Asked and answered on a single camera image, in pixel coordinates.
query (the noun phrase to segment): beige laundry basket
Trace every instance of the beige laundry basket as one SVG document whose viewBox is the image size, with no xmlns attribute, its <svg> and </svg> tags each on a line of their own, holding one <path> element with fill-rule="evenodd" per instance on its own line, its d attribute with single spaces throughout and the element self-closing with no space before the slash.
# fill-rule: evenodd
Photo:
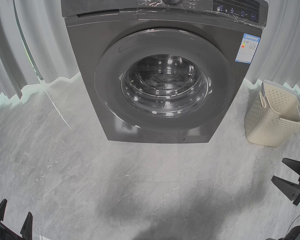
<svg viewBox="0 0 300 240">
<path fill-rule="evenodd" d="M 284 86 L 264 80 L 245 116 L 248 141 L 277 147 L 300 128 L 300 97 Z"/>
</svg>

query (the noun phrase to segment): gray washing machine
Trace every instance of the gray washing machine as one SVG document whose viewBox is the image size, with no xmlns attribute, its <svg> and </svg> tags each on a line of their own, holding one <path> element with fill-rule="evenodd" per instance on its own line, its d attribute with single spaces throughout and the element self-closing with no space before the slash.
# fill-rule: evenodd
<svg viewBox="0 0 300 240">
<path fill-rule="evenodd" d="M 61 6 L 105 135 L 123 142 L 208 142 L 268 15 L 264 0 L 61 0 Z"/>
</svg>

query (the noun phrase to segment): control panel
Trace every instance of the control panel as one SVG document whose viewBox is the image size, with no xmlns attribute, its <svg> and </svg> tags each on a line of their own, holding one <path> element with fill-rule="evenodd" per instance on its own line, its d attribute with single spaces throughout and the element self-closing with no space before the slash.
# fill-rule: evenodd
<svg viewBox="0 0 300 240">
<path fill-rule="evenodd" d="M 226 16 L 265 26 L 268 3 L 263 0 L 138 0 L 138 8 L 176 8 Z"/>
<path fill-rule="evenodd" d="M 255 0 L 213 0 L 212 10 L 258 23 L 259 8 L 260 3 Z"/>
</svg>

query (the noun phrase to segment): black robotic claw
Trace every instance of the black robotic claw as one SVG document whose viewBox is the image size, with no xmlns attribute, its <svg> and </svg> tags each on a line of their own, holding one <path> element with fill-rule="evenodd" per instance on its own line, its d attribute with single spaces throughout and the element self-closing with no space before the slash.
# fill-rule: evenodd
<svg viewBox="0 0 300 240">
<path fill-rule="evenodd" d="M 14 233 L 11 229 L 5 226 L 2 221 L 4 220 L 4 212 L 7 206 L 7 199 L 3 199 L 0 203 L 0 240 L 32 240 L 32 214 L 28 212 L 27 218 L 25 219 L 20 234 L 22 237 Z"/>
<path fill-rule="evenodd" d="M 283 158 L 282 162 L 299 175 L 299 184 L 276 176 L 273 176 L 271 181 L 295 206 L 297 206 L 300 203 L 300 161 Z"/>
</svg>

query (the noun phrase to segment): marble floor tile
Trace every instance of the marble floor tile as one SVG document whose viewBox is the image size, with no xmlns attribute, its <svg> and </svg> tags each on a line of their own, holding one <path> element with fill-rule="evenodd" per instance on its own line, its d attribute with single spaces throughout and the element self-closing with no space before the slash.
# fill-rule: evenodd
<svg viewBox="0 0 300 240">
<path fill-rule="evenodd" d="M 58 142 L 58 122 L 64 124 L 44 91 L 24 104 L 0 108 L 0 157 L 46 169 L 49 149 Z"/>
<path fill-rule="evenodd" d="M 56 82 L 48 90 L 66 125 L 49 156 L 47 170 L 72 176 L 128 182 L 179 180 L 177 146 L 108 141 L 82 79 Z M 64 100 L 56 90 L 65 88 Z"/>
<path fill-rule="evenodd" d="M 269 181 L 280 170 L 181 182 L 182 239 L 283 237 L 300 205 L 293 206 Z"/>
<path fill-rule="evenodd" d="M 45 172 L 0 158 L 0 202 L 8 200 L 3 223 L 20 233 L 28 212 L 33 215 L 32 236 L 42 235 L 42 196 Z"/>
<path fill-rule="evenodd" d="M 181 239 L 179 183 L 47 173 L 42 224 L 43 236 L 51 240 Z"/>
<path fill-rule="evenodd" d="M 57 239 L 237 240 L 285 235 L 300 214 L 271 182 L 297 182 L 300 130 L 279 147 L 247 141 L 259 88 L 242 85 L 209 143 L 108 141 L 81 77 L 0 106 L 0 201 L 20 232 Z M 300 225 L 300 218 L 292 225 Z"/>
</svg>

